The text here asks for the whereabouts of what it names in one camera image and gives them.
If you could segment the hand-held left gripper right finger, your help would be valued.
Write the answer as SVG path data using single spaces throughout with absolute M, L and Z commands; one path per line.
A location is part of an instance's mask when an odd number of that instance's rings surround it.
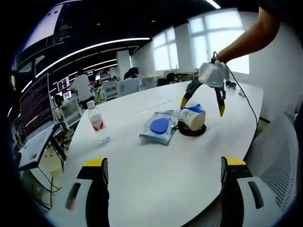
M 236 157 L 222 157 L 221 226 L 274 227 L 281 217 L 276 194 L 260 177 L 253 176 L 246 163 Z

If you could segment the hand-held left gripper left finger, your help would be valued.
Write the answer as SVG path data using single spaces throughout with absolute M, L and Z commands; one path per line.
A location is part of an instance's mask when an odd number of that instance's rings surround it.
M 84 163 L 77 176 L 56 196 L 47 218 L 55 227 L 108 227 L 108 161 Z

